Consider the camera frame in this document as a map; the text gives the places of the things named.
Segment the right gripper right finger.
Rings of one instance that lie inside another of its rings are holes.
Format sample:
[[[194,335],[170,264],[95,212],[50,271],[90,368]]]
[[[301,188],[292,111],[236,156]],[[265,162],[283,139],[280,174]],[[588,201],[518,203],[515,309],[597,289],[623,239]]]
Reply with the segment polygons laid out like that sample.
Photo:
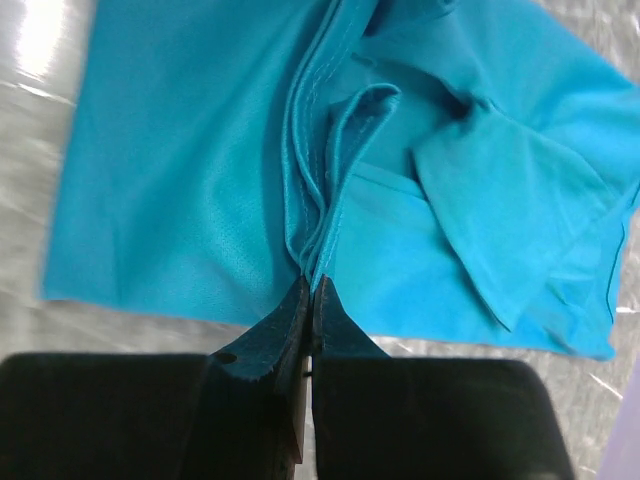
[[[315,291],[311,324],[317,477],[359,479],[370,430],[366,375],[387,354],[349,317],[327,276]]]

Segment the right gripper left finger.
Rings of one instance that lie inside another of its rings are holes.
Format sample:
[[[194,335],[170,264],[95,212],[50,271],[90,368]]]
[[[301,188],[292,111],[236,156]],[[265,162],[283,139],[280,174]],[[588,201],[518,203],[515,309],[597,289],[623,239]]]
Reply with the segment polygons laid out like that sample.
[[[291,479],[302,462],[309,304],[301,277],[270,314],[212,355],[211,479]]]

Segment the teal t shirt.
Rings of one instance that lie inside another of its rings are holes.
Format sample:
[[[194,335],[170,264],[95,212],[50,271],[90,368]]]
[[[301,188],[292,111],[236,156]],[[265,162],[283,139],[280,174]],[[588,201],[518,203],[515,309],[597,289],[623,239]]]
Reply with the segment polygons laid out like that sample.
[[[102,1],[42,294],[610,359],[639,89],[531,1]]]

